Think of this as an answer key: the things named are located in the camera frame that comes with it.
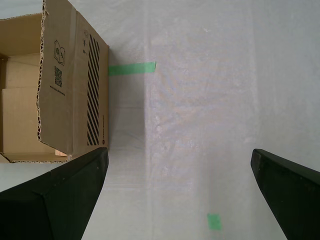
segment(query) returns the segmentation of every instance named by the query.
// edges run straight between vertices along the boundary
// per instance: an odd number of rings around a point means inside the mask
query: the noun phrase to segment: white floor
[[[110,77],[110,164],[83,239],[285,240],[250,159],[262,148],[320,171],[320,1],[71,3],[110,64],[157,62]],[[0,1],[0,18],[40,11]],[[55,167],[1,164],[0,191]]]

